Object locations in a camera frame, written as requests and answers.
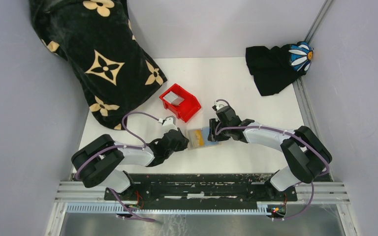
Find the yellow credit card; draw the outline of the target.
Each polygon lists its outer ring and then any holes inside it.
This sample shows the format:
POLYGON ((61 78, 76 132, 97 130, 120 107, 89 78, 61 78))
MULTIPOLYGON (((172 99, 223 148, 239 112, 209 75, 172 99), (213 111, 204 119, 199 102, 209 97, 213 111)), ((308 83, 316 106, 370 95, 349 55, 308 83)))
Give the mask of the yellow credit card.
POLYGON ((188 131, 188 136, 189 136, 190 146, 192 148, 199 148, 205 145, 201 129, 188 131))

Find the red plastic bin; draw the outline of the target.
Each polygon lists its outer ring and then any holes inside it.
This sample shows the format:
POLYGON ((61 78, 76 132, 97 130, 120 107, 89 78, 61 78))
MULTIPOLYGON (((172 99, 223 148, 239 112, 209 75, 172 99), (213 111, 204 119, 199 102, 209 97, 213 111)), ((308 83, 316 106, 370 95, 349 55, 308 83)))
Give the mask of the red plastic bin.
POLYGON ((198 99, 178 84, 173 84, 159 96, 166 110, 171 111, 176 118, 189 122, 202 108, 198 99))

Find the stack of credit cards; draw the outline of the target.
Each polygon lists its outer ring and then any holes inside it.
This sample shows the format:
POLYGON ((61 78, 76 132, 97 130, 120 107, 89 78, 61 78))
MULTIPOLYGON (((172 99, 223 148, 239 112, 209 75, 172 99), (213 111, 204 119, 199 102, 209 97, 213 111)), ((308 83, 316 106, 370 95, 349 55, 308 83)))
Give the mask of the stack of credit cards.
POLYGON ((168 94, 166 94, 164 97, 163 97, 164 101, 166 101, 167 103, 171 104, 171 105, 174 105, 174 106, 179 106, 183 101, 184 101, 184 98, 180 97, 179 95, 173 93, 172 91, 169 92, 168 94))

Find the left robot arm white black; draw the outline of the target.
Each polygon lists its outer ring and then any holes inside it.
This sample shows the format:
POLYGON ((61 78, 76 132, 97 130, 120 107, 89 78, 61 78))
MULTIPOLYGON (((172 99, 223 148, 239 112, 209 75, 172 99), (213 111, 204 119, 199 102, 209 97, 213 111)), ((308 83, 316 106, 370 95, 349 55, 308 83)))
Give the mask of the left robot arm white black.
POLYGON ((77 151, 71 162, 76 169, 75 179, 86 188, 103 186, 129 200, 135 194, 134 182, 126 171, 117 170, 117 166, 154 167, 173 153, 187 149, 188 144, 188 138, 180 129, 171 129, 145 146, 118 143, 104 134, 77 151))

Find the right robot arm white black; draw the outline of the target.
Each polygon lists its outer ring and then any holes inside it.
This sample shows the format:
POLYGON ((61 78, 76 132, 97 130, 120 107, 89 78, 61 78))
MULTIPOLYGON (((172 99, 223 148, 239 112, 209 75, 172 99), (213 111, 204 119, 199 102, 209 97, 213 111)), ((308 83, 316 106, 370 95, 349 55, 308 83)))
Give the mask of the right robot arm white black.
POLYGON ((232 139, 263 145, 283 153, 287 166, 266 181, 264 193, 269 200, 278 200, 293 185, 310 184, 317 177, 329 173, 332 155, 307 126, 279 129, 253 119, 241 120, 229 105, 216 103, 212 108, 216 117, 209 120, 209 141, 232 139))

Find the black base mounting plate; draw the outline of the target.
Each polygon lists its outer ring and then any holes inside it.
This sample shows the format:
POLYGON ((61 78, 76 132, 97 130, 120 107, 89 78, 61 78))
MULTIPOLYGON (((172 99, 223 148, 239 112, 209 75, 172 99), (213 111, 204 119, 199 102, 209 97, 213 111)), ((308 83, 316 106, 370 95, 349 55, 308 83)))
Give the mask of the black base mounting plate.
POLYGON ((130 174, 134 185, 118 194, 143 209, 256 209, 258 202, 298 201, 298 187, 283 192, 266 184, 270 174, 130 174))

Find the black cloth with daisy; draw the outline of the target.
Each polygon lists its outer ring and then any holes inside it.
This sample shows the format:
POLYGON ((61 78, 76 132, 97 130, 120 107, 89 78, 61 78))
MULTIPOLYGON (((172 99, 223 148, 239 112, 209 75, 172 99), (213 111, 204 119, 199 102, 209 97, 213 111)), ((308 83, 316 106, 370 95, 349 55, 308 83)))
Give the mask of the black cloth with daisy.
POLYGON ((247 47, 245 60, 260 95, 271 96, 306 75, 313 54, 313 47, 300 41, 271 49, 265 46, 247 47))

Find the black blanket with beige flowers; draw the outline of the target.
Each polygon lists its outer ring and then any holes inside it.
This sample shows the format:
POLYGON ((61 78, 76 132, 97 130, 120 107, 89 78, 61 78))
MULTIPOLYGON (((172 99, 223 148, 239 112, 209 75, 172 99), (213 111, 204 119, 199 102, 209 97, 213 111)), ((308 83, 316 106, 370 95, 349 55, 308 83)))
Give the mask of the black blanket with beige flowers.
POLYGON ((122 130, 167 81, 136 41, 125 0, 31 0, 29 8, 37 36, 71 66, 102 126, 122 130))

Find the aluminium rail frame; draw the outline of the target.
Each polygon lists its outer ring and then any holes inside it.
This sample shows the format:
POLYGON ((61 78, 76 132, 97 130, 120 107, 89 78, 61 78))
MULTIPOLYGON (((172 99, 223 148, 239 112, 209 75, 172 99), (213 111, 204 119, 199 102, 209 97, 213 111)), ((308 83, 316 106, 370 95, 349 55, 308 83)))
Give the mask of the aluminium rail frame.
POLYGON ((145 60, 144 78, 91 49, 79 72, 101 82, 77 173, 59 185, 67 212, 109 213, 135 227, 154 214, 257 215, 270 235, 356 235, 332 156, 303 125, 293 90, 262 97, 244 57, 145 60))

